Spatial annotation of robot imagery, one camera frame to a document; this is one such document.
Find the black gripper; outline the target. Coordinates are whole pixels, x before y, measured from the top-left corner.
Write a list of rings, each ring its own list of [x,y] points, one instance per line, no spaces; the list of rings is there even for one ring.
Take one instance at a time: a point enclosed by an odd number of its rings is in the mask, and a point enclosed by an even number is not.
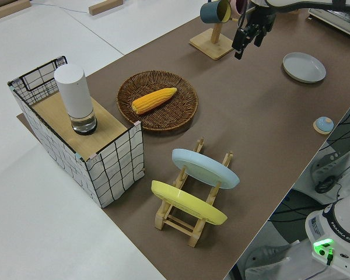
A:
[[[260,47],[265,34],[272,30],[276,13],[272,8],[264,6],[254,6],[248,9],[247,24],[243,28],[238,28],[232,42],[235,50],[234,57],[240,60],[246,45],[249,43],[249,33],[256,32],[254,45]]]

